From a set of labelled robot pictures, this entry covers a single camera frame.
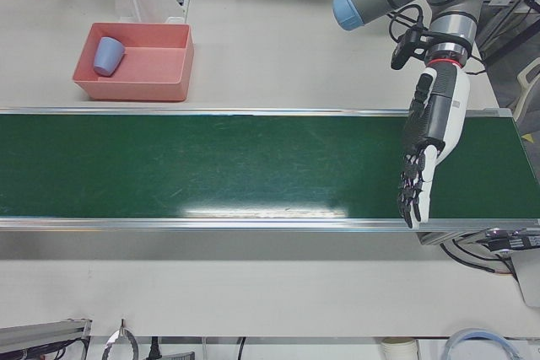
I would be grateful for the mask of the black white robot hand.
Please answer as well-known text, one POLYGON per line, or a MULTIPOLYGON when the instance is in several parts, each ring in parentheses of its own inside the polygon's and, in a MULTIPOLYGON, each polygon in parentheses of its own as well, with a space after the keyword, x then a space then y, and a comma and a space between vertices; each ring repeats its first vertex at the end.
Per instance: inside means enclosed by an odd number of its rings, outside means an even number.
POLYGON ((435 168, 459 143, 470 93, 455 62, 438 59, 421 73, 403 128, 398 210, 411 229, 429 221, 435 168))

